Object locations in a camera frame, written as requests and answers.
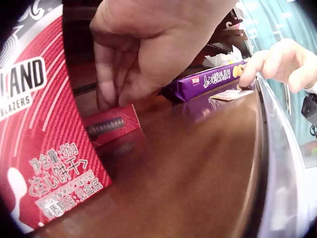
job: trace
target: small card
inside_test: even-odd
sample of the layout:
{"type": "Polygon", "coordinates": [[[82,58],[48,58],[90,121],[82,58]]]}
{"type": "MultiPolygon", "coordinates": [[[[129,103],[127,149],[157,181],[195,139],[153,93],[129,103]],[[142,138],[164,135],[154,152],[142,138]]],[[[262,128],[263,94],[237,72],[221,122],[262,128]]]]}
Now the small card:
{"type": "Polygon", "coordinates": [[[210,96],[209,98],[230,101],[246,96],[251,93],[253,93],[252,90],[227,90],[222,93],[210,96]]]}

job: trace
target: purple package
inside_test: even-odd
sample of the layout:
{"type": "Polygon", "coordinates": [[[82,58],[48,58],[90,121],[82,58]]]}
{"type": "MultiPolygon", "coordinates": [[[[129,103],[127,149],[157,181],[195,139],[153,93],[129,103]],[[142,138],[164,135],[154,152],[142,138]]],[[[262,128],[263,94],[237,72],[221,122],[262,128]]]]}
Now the purple package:
{"type": "Polygon", "coordinates": [[[244,61],[220,66],[187,76],[171,82],[165,87],[165,93],[173,94],[186,102],[193,97],[218,88],[240,78],[244,61]]]}

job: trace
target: red packaging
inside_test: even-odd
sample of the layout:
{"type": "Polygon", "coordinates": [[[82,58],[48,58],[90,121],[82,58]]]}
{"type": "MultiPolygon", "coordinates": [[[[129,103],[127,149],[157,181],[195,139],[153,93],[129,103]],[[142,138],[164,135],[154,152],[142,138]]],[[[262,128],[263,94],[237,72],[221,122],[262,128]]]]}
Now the red packaging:
{"type": "Polygon", "coordinates": [[[111,181],[68,81],[60,1],[36,0],[0,54],[0,193],[24,233],[111,181]]]}
{"type": "Polygon", "coordinates": [[[133,105],[84,118],[83,123],[95,148],[140,128],[133,105]]]}

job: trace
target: snack box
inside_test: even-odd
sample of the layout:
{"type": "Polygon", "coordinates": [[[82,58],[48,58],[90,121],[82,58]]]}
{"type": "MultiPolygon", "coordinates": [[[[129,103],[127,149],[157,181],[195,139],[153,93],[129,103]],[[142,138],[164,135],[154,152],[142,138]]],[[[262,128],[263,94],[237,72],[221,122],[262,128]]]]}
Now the snack box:
{"type": "Polygon", "coordinates": [[[183,102],[239,79],[245,61],[220,66],[175,80],[162,93],[167,98],[177,98],[183,102]]]}
{"type": "Polygon", "coordinates": [[[140,128],[133,105],[83,118],[83,123],[95,148],[140,128]]]}
{"type": "Polygon", "coordinates": [[[24,233],[111,183],[69,84],[62,9],[36,0],[0,53],[0,194],[24,233]]]}

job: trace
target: wooden counter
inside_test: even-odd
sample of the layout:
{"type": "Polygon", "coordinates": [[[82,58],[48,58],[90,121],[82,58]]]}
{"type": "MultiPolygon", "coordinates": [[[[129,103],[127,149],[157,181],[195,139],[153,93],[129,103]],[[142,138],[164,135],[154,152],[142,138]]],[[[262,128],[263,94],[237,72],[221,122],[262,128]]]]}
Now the wooden counter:
{"type": "Polygon", "coordinates": [[[140,117],[142,130],[102,149],[112,185],[33,236],[243,236],[258,182],[259,106],[257,93],[221,106],[204,95],[140,117]]]}

